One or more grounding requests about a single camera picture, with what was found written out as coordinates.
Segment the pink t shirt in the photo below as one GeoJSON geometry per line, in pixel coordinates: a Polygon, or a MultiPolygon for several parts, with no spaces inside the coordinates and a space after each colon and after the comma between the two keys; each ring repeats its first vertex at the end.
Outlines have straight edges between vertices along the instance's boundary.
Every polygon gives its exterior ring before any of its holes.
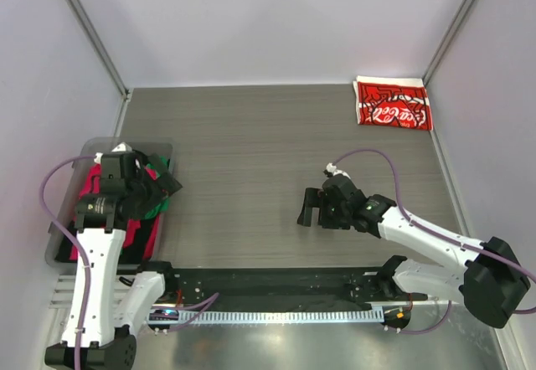
{"type": "MultiPolygon", "coordinates": [[[[82,198],[87,193],[99,193],[100,192],[100,175],[101,175],[101,165],[95,164],[91,167],[89,170],[89,173],[85,179],[85,183],[83,188],[79,192],[79,198],[82,198]]],[[[76,236],[77,228],[75,227],[75,217],[73,220],[69,223],[68,230],[76,236]]],[[[97,221],[91,222],[89,219],[86,219],[85,221],[86,225],[90,225],[91,228],[94,227],[96,224],[97,226],[100,224],[106,224],[106,221],[104,223],[97,221]]]]}

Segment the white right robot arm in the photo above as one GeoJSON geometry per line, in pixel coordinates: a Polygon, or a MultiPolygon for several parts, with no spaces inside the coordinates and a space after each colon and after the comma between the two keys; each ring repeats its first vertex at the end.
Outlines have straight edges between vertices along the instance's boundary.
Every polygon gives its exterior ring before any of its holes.
{"type": "Polygon", "coordinates": [[[530,289],[528,275],[510,245],[499,238],[471,239],[403,212],[392,199],[366,196],[352,180],[337,174],[320,188],[306,188],[297,223],[324,229],[355,229],[403,245],[425,256],[428,265],[394,256],[377,279],[387,299],[424,294],[461,303],[480,322],[505,327],[530,289]]]}

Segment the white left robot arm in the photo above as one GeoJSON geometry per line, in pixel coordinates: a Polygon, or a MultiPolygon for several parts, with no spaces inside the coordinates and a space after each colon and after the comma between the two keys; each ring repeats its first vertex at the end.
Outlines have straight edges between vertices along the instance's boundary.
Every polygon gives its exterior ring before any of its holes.
{"type": "Polygon", "coordinates": [[[54,225],[78,253],[69,317],[59,342],[45,350],[53,369],[130,369],[137,334],[152,306],[178,292],[173,266],[147,261],[119,305],[114,303],[116,273],[127,225],[142,220],[181,189],[158,154],[126,149],[97,153],[99,188],[75,205],[75,232],[56,218],[54,225]]]}

